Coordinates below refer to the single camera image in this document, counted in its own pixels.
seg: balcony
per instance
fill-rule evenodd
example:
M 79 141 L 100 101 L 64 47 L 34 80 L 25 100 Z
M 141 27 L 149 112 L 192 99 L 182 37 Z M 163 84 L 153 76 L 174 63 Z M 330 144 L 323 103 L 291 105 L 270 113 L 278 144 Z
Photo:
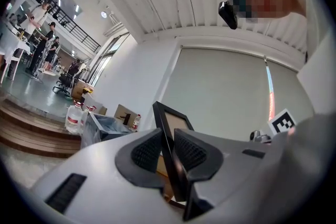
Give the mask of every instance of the balcony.
M 51 8 L 48 13 L 89 51 L 92 51 L 93 53 L 97 52 L 100 45 L 93 38 L 91 38 L 83 29 L 81 29 L 68 15 L 66 15 L 66 13 L 57 5 L 54 0 L 51 0 Z

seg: person in black clothing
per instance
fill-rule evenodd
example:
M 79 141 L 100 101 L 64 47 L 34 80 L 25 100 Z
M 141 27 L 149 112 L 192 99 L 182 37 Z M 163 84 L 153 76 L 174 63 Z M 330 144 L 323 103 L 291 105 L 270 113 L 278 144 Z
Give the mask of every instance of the person in black clothing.
M 40 43 L 38 44 L 36 50 L 34 51 L 34 56 L 32 58 L 30 66 L 28 68 L 26 68 L 26 72 L 27 73 L 33 74 L 34 67 L 37 64 L 38 58 L 42 55 L 42 52 L 43 52 L 43 50 L 46 47 L 47 41 L 50 40 L 54 36 L 55 26 L 56 26 L 56 24 L 54 22 L 50 23 L 50 25 L 49 25 L 49 27 L 50 27 L 49 33 L 45 37 L 43 37 L 43 36 L 41 37 L 42 40 L 40 41 Z
M 48 66 L 48 63 L 51 63 L 55 54 L 56 54 L 56 49 L 59 46 L 59 39 L 58 37 L 55 38 L 54 43 L 52 44 L 51 48 L 49 49 L 48 55 L 46 57 L 46 61 L 44 62 L 43 66 L 39 69 L 41 72 L 43 72 L 46 67 Z

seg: black slot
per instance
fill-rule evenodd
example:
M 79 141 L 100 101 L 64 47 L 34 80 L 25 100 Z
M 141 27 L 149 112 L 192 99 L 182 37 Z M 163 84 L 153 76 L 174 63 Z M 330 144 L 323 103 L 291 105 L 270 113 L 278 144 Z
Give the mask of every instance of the black slot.
M 76 193 L 86 180 L 86 176 L 71 174 L 46 200 L 46 204 L 63 214 Z
M 265 155 L 265 152 L 255 151 L 255 150 L 250 150 L 250 149 L 243 150 L 242 153 L 248 156 L 259 158 L 259 159 L 262 159 Z

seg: wooden step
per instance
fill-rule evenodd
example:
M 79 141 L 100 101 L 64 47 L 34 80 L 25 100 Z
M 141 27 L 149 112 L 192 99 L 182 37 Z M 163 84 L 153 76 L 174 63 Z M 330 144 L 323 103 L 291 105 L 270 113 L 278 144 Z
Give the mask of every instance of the wooden step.
M 80 141 L 79 135 L 70 134 L 64 124 L 44 118 L 5 100 L 0 106 L 0 118 L 21 126 L 34 133 Z
M 4 119 L 0 119 L 0 141 L 17 150 L 47 157 L 68 158 L 80 150 L 78 140 L 35 133 Z

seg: black chair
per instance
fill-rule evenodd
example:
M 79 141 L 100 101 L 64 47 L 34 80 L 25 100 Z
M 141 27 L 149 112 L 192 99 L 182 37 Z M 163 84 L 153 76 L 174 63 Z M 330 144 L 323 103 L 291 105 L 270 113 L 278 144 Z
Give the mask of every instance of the black chair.
M 61 74 L 61 76 L 58 78 L 59 80 L 56 82 L 60 83 L 59 87 L 54 86 L 53 92 L 55 92 L 55 89 L 58 89 L 56 93 L 64 92 L 66 95 L 71 96 L 70 89 L 77 83 L 79 77 L 86 71 L 86 69 L 82 69 L 80 72 L 77 72 L 75 74 L 72 74 L 72 72 L 67 72 L 64 74 Z

